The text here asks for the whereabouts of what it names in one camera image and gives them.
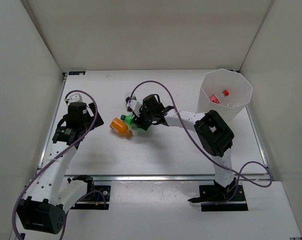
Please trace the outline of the green plastic bottle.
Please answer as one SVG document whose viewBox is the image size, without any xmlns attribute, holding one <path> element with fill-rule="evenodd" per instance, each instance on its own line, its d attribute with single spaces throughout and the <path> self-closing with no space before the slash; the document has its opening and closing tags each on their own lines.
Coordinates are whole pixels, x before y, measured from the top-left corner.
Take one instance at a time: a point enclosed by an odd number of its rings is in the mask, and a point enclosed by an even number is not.
<svg viewBox="0 0 302 240">
<path fill-rule="evenodd" d="M 133 125 L 133 120 L 136 119 L 136 116 L 134 114 L 129 114 L 129 115 L 124 115 L 122 114 L 120 116 L 120 120 L 125 122 L 129 127 L 134 128 L 134 129 L 139 129 L 135 125 Z"/>
</svg>

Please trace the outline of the orange soda bottle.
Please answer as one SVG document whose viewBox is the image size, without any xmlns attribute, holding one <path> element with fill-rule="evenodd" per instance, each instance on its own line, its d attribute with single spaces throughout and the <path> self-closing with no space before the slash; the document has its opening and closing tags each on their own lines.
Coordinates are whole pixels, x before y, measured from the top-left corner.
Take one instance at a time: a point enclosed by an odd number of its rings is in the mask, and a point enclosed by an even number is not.
<svg viewBox="0 0 302 240">
<path fill-rule="evenodd" d="M 127 124 L 118 118 L 114 118 L 110 123 L 112 131 L 117 133 L 119 136 L 130 138 L 133 132 L 128 128 Z"/>
</svg>

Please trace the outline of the clear black-label bottle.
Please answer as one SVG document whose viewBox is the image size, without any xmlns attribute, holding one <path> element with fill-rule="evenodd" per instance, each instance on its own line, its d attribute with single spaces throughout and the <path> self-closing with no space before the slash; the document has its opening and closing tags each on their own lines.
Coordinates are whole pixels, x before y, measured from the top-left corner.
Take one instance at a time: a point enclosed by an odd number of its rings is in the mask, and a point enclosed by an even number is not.
<svg viewBox="0 0 302 240">
<path fill-rule="evenodd" d="M 125 94 L 125 105 L 126 105 L 126 109 L 127 109 L 128 112 L 133 111 L 131 109 L 131 107 L 129 106 L 129 103 L 133 103 L 136 100 L 137 100 L 136 96 L 132 95 L 131 92 L 128 92 L 128 93 Z"/>
</svg>

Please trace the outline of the clear red-label cola bottle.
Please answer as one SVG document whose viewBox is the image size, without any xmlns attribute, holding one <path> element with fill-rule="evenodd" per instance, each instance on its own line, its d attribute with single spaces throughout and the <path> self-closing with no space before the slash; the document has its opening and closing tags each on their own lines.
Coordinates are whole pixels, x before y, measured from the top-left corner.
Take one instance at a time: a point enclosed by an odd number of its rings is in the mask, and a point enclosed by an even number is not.
<svg viewBox="0 0 302 240">
<path fill-rule="evenodd" d="M 229 92 L 227 90 L 224 90 L 220 93 L 211 95 L 209 97 L 209 100 L 215 104 L 221 104 L 227 96 L 229 96 Z"/>
</svg>

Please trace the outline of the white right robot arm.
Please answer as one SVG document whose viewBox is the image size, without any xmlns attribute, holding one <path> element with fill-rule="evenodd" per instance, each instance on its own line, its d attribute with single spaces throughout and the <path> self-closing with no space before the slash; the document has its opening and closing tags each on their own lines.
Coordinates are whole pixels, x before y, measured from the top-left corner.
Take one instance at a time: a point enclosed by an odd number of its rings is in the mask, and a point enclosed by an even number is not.
<svg viewBox="0 0 302 240">
<path fill-rule="evenodd" d="M 215 193 L 222 200 L 233 195 L 235 175 L 231 171 L 231 147 L 234 133 L 218 112 L 207 113 L 179 111 L 174 106 L 164 106 L 159 95 L 151 94 L 139 103 L 135 97 L 127 100 L 132 110 L 132 124 L 147 130 L 151 125 L 180 127 L 197 134 L 205 153 L 213 160 Z"/>
</svg>

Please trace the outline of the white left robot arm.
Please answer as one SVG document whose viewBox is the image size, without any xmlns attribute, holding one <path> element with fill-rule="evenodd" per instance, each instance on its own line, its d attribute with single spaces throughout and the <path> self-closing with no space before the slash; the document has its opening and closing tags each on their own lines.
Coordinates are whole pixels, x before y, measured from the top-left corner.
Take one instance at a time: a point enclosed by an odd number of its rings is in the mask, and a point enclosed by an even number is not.
<svg viewBox="0 0 302 240">
<path fill-rule="evenodd" d="M 18 217 L 26 230 L 58 234 L 73 205 L 80 198 L 92 199 L 96 193 L 93 179 L 87 175 L 75 177 L 64 190 L 60 189 L 81 141 L 104 123 L 96 103 L 69 100 L 67 104 L 68 112 L 57 124 L 49 158 L 17 205 Z"/>
</svg>

